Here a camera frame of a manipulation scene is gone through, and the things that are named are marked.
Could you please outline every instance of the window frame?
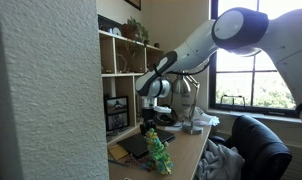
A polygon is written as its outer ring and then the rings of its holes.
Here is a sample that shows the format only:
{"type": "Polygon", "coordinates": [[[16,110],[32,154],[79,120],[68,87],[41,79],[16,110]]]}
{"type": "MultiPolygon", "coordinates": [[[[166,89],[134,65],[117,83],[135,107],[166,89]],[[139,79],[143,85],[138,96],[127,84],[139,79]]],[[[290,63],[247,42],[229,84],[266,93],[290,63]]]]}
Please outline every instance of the window frame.
{"type": "MultiPolygon", "coordinates": [[[[211,19],[218,18],[218,4],[219,4],[219,0],[211,0],[211,19]]],[[[217,53],[215,52],[214,54],[212,54],[209,59],[210,59],[210,68],[209,68],[209,108],[210,109],[223,110],[223,111],[249,112],[249,113],[258,113],[264,115],[283,116],[283,117],[294,117],[294,118],[298,117],[298,114],[296,113],[295,109],[243,106],[243,105],[236,105],[236,104],[235,105],[220,104],[220,103],[218,104],[216,102],[217,53]]]]}

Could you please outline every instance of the notebook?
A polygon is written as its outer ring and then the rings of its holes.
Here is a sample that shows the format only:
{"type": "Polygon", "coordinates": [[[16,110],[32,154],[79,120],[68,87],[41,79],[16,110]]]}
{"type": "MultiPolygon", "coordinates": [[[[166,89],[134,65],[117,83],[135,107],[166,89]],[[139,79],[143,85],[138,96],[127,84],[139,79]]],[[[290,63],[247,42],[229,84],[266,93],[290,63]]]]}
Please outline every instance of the notebook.
{"type": "MultiPolygon", "coordinates": [[[[166,141],[171,142],[175,139],[175,135],[172,132],[157,129],[157,134],[162,143],[166,141]]],[[[117,143],[129,153],[132,153],[135,158],[141,158],[147,155],[149,152],[147,144],[144,141],[144,137],[141,133],[132,135],[126,139],[118,141],[117,143]]]]}

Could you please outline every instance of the textured wall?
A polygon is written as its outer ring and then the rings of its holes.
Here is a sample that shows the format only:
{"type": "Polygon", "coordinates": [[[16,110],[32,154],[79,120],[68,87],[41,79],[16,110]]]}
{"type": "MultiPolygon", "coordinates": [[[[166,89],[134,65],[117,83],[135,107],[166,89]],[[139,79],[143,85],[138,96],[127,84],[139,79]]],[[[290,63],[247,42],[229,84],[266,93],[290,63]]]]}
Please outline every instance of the textured wall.
{"type": "Polygon", "coordinates": [[[95,1],[0,0],[0,25],[23,178],[108,179],[95,1]]]}

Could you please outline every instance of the window pane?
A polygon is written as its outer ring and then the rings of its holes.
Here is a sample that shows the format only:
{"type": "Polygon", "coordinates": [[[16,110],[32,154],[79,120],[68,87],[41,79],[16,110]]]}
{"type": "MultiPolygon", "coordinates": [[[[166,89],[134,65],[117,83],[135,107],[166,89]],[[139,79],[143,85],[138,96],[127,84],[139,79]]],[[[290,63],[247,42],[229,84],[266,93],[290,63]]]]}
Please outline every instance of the window pane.
{"type": "Polygon", "coordinates": [[[245,7],[247,9],[257,10],[257,0],[219,0],[218,16],[234,7],[245,7]]]}
{"type": "Polygon", "coordinates": [[[295,108],[293,97],[277,72],[256,73],[253,99],[253,106],[295,108]]]}
{"type": "Polygon", "coordinates": [[[245,97],[246,105],[250,104],[251,79],[252,73],[217,73],[216,103],[220,104],[221,97],[227,95],[243,96],[245,97]]]}
{"type": "Polygon", "coordinates": [[[262,51],[258,55],[256,55],[255,69],[256,70],[276,70],[271,58],[264,51],[262,51]]]}
{"type": "Polygon", "coordinates": [[[299,8],[302,8],[302,0],[260,0],[259,11],[268,14],[269,19],[275,19],[285,12],[299,8]]]}
{"type": "Polygon", "coordinates": [[[252,70],[253,57],[240,57],[225,50],[219,50],[217,52],[217,72],[252,70]]]}

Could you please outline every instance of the desk lamp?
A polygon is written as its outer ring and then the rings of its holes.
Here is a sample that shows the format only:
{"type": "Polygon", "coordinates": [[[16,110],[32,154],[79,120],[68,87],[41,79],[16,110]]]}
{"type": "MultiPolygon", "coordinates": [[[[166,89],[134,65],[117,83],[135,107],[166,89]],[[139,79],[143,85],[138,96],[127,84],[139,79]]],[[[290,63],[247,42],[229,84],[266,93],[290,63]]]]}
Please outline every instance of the desk lamp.
{"type": "Polygon", "coordinates": [[[190,112],[188,116],[188,120],[190,121],[190,124],[183,124],[182,130],[188,134],[201,134],[202,133],[202,127],[194,126],[193,123],[193,116],[194,116],[194,109],[196,106],[196,102],[198,99],[199,89],[200,89],[200,83],[196,81],[191,75],[183,76],[181,74],[177,75],[177,79],[173,82],[172,92],[175,94],[187,94],[191,91],[190,86],[188,82],[185,80],[185,78],[195,87],[195,97],[193,100],[193,103],[190,107],[190,112]]]}

